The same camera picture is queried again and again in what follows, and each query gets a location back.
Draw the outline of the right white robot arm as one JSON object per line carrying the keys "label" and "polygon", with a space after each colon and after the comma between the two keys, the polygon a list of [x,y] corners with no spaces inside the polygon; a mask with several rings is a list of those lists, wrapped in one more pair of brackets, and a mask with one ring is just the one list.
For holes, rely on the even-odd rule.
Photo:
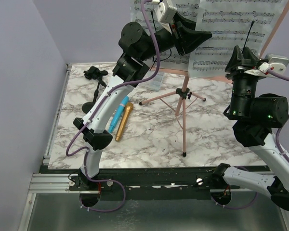
{"label": "right white robot arm", "polygon": [[228,164],[218,165],[211,175],[215,187],[253,190],[286,211],[289,211],[289,153],[272,130],[282,129],[288,121],[288,100],[272,93],[256,96],[255,92],[260,79],[267,75],[281,77],[288,63],[285,57],[261,59],[248,47],[234,47],[225,68],[227,79],[233,83],[231,101],[223,114],[235,122],[236,140],[260,157],[273,175],[260,175]]}

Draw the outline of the black mic clip stand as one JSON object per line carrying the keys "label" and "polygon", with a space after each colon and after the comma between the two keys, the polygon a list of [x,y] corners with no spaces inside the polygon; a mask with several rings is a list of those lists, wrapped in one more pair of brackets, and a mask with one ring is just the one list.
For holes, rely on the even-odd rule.
{"label": "black mic clip stand", "polygon": [[88,80],[97,80],[98,84],[96,87],[96,90],[93,94],[93,101],[92,102],[86,102],[82,105],[82,111],[84,113],[88,113],[92,107],[95,105],[98,95],[99,95],[99,88],[100,85],[102,85],[103,87],[106,87],[106,83],[103,81],[103,77],[108,75],[108,72],[106,70],[100,70],[99,68],[95,67],[95,66],[91,66],[88,70],[83,71],[84,73],[84,77]]}

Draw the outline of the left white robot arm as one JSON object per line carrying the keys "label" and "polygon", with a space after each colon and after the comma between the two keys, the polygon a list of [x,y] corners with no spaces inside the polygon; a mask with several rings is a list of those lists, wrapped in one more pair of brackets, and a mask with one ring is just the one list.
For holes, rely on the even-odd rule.
{"label": "left white robot arm", "polygon": [[86,154],[80,168],[92,179],[99,173],[102,151],[112,141],[106,125],[122,100],[138,84],[153,79],[160,68],[160,54],[175,48],[180,55],[189,54],[212,37],[208,31],[197,31],[196,23],[175,13],[170,30],[153,30],[146,22],[149,33],[136,21],[127,23],[118,42],[123,54],[118,59],[108,86],[93,108],[83,117],[75,118],[74,125],[83,134]]}

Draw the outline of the sheet music page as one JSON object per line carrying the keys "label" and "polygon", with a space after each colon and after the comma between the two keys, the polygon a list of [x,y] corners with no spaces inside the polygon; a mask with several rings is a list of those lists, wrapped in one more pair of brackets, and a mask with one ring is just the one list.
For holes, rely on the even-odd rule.
{"label": "sheet music page", "polygon": [[212,37],[190,54],[189,77],[224,75],[236,45],[262,55],[288,11],[289,0],[200,1],[196,30]]}
{"label": "sheet music page", "polygon": [[[144,10],[153,31],[161,29],[171,30],[175,13],[193,22],[197,21],[200,1],[198,0],[150,0],[144,3]],[[138,22],[142,28],[150,33],[142,13],[141,1],[130,1],[131,20]],[[180,55],[176,48],[160,51],[160,68],[187,71],[190,55]]]}

